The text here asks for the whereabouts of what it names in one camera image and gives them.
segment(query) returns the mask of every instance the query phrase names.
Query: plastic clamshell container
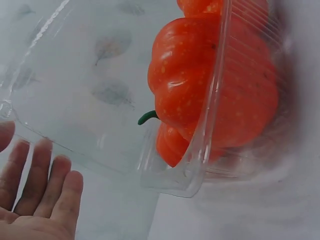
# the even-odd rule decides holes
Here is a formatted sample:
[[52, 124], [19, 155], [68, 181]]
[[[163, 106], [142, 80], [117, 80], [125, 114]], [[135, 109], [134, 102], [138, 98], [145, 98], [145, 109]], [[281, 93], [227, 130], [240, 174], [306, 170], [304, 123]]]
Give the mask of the plastic clamshell container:
[[29, 141], [37, 138], [27, 132], [49, 138], [105, 175], [136, 171], [146, 132], [137, 121], [153, 107], [145, 84], [152, 43], [178, 6], [53, 2], [7, 4], [17, 17], [2, 25], [0, 116]]
[[[264, 167], [281, 160], [289, 151], [290, 128], [293, 126], [292, 82], [288, 78], [285, 66], [286, 53], [283, 50], [285, 29], [274, 13], [275, 2], [264, 0], [225, 0], [220, 25], [219, 44], [215, 66], [212, 66], [213, 78], [209, 81], [204, 106], [193, 138], [182, 160], [175, 167], [168, 166], [156, 150], [156, 138], [160, 121], [149, 123], [149, 132], [142, 150], [141, 184], [161, 193], [181, 197], [192, 197], [204, 181], [212, 180], [245, 180]], [[256, 42], [264, 42], [267, 53], [256, 47]], [[248, 79], [264, 80], [250, 85]], [[269, 82], [276, 82], [277, 107], [273, 118], [253, 140], [237, 147], [225, 147], [225, 153], [218, 161], [211, 161], [213, 150], [212, 136], [215, 134], [219, 104], [222, 98], [247, 98], [257, 102], [267, 110], [270, 105]], [[248, 82], [248, 86], [229, 89], [234, 95], [224, 94], [224, 84], [230, 80]], [[251, 88], [266, 88], [266, 96], [250, 95]], [[234, 117], [245, 111], [245, 106], [234, 110]], [[252, 123], [242, 126], [244, 133], [255, 127], [255, 116]]]
[[140, 186], [147, 129], [137, 121], [153, 107], [154, 37], [179, 13], [170, 1], [0, 2], [0, 121], [15, 121], [12, 144], [46, 137], [80, 165], [77, 239], [148, 237], [159, 194]]

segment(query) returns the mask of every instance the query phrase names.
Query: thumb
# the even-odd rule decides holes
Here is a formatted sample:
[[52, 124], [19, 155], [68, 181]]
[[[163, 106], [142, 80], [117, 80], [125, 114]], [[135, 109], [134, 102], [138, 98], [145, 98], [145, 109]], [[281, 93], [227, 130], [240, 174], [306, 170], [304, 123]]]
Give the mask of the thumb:
[[0, 123], [0, 152], [5, 150], [10, 144], [16, 125], [14, 121], [4, 121]]

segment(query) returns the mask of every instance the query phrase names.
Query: palm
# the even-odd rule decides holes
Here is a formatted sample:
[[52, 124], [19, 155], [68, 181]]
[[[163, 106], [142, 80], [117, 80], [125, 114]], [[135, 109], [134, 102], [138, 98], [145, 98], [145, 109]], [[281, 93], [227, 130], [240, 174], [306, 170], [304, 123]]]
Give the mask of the palm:
[[[0, 152], [10, 143], [14, 130], [13, 123], [0, 125]], [[27, 181], [14, 207], [29, 143], [19, 141], [13, 148], [0, 175], [0, 230], [4, 229], [7, 239], [75, 238], [83, 179], [80, 173], [71, 171], [71, 162], [65, 156], [53, 160], [49, 174], [51, 151], [52, 144], [46, 139], [34, 147]]]

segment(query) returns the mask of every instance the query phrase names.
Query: finger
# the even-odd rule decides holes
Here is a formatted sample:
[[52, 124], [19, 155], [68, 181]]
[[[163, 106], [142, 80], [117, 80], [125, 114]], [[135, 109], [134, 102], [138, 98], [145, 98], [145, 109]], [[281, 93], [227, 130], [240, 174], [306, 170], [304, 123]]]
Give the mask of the finger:
[[71, 171], [65, 177], [62, 193], [56, 202], [51, 219], [60, 223], [72, 237], [75, 236], [79, 217], [81, 195], [84, 188], [84, 179], [81, 173]]
[[14, 206], [29, 148], [30, 144], [27, 141], [19, 140], [0, 175], [0, 207], [8, 211]]
[[13, 121], [5, 121], [0, 123], [0, 152], [5, 150], [10, 144], [16, 125]]
[[52, 210], [57, 203], [67, 174], [71, 170], [71, 162], [65, 156], [57, 156], [53, 160], [49, 182], [43, 198], [34, 212], [34, 216], [50, 218]]
[[34, 214], [47, 187], [51, 153], [52, 143], [48, 139], [42, 139], [34, 147], [22, 196], [14, 208], [16, 214], [20, 216]]

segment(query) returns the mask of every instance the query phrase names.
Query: orange vegetable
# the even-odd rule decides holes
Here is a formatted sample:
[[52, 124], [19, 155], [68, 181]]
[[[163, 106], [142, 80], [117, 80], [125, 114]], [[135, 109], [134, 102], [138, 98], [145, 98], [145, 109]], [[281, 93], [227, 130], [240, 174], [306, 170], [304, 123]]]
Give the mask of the orange vegetable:
[[[180, 133], [173, 127], [161, 123], [156, 138], [156, 150], [162, 159], [172, 168], [174, 168], [183, 158], [189, 142], [185, 140]], [[212, 150], [209, 163], [212, 164], [224, 153], [221, 150]]]
[[[190, 142], [208, 83], [213, 79], [219, 21], [218, 14], [202, 13], [176, 19], [159, 32], [148, 70], [155, 111], [142, 116], [138, 124], [159, 118]], [[278, 107], [277, 73], [267, 44], [236, 15], [231, 18], [229, 34], [232, 37], [225, 49], [224, 74], [212, 123], [214, 150], [252, 141], [263, 132]], [[176, 151], [170, 146], [179, 145], [180, 141], [168, 144], [164, 132], [163, 128], [159, 130], [156, 148], [170, 166], [175, 166], [183, 156], [185, 144]]]
[[[223, 13], [224, 0], [177, 0], [179, 8], [186, 17], [201, 13]], [[241, 18], [263, 28], [268, 22], [269, 4], [267, 0], [233, 0], [232, 11]]]
[[[237, 17], [232, 18], [224, 76], [212, 134], [213, 147], [239, 147], [259, 136], [278, 107], [277, 72], [267, 44]], [[197, 123], [183, 129], [188, 141]]]
[[198, 121], [207, 83], [213, 76], [219, 17], [186, 17], [167, 24], [152, 47], [148, 85], [155, 95], [155, 111], [139, 124], [158, 117], [174, 128]]

